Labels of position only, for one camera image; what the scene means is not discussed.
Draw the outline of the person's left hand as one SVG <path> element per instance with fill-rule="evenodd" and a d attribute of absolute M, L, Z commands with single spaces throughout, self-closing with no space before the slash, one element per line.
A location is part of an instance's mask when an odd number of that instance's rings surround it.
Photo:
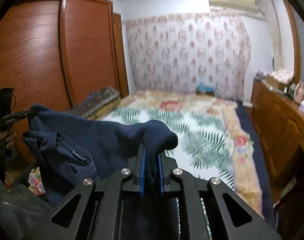
<path fill-rule="evenodd" d="M 0 131 L 0 147 L 6 148 L 7 150 L 12 150 L 15 144 L 15 136 L 16 133 L 12 128 L 3 132 Z"/>

